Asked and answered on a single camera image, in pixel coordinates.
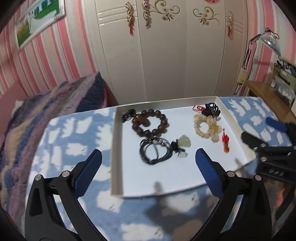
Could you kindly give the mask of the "person right hand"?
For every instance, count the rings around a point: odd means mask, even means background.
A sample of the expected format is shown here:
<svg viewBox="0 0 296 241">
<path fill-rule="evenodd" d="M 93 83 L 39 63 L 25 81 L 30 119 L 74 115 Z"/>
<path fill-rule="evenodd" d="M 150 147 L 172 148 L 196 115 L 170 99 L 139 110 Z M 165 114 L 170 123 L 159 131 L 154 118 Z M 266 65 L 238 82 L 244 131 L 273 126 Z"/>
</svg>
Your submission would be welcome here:
<svg viewBox="0 0 296 241">
<path fill-rule="evenodd" d="M 281 206 L 285 199 L 285 192 L 288 191 L 290 185 L 280 181 L 275 181 L 275 200 L 273 204 L 273 213 Z"/>
</svg>

